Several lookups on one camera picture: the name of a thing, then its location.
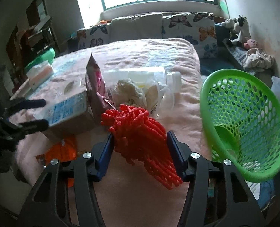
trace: metal screw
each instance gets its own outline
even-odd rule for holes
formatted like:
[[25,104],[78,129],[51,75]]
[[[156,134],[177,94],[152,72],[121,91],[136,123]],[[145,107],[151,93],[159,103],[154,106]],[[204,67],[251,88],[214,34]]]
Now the metal screw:
[[85,159],[88,159],[88,158],[90,158],[90,157],[92,157],[92,154],[91,154],[91,153],[84,153],[84,154],[83,154],[83,158],[85,158]]
[[52,165],[56,165],[58,162],[59,162],[58,159],[52,159],[52,160],[51,160],[51,164],[52,164]]
[[198,153],[192,153],[190,156],[193,157],[194,159],[198,159],[200,157]]
[[231,161],[226,159],[226,160],[224,160],[224,164],[227,165],[227,166],[230,166],[231,165]]

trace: butterfly pillow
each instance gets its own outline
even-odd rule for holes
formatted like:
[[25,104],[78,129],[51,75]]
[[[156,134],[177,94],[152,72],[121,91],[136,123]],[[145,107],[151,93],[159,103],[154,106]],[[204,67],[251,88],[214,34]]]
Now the butterfly pillow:
[[92,48],[109,43],[110,24],[92,26],[77,31],[78,49]]
[[163,17],[162,38],[183,38],[190,42],[200,58],[218,53],[212,13],[181,13]]

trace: red fringe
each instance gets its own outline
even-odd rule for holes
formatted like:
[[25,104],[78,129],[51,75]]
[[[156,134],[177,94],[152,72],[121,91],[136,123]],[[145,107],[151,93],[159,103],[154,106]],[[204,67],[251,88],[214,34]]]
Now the red fringe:
[[101,115],[101,125],[111,126],[115,151],[131,165],[134,160],[143,162],[147,172],[167,189],[183,183],[166,145],[165,128],[149,118],[144,108],[120,105],[120,110],[108,109]]

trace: blue cloth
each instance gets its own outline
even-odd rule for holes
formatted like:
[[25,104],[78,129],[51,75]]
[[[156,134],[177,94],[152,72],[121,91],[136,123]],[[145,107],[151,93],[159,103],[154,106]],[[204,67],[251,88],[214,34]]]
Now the blue cloth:
[[201,75],[209,76],[213,72],[221,69],[235,69],[227,60],[220,57],[200,59]]
[[260,184],[260,198],[257,200],[261,209],[264,209],[275,196],[273,179]]

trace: cushion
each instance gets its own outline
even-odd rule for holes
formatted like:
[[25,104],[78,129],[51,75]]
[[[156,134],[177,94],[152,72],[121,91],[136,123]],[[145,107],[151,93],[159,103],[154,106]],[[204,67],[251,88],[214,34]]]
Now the cushion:
[[163,17],[162,38],[189,41],[199,58],[217,57],[217,38],[212,13],[180,13]]
[[110,42],[161,39],[162,13],[115,18],[111,22]]
[[110,24],[91,26],[77,31],[78,49],[109,44]]

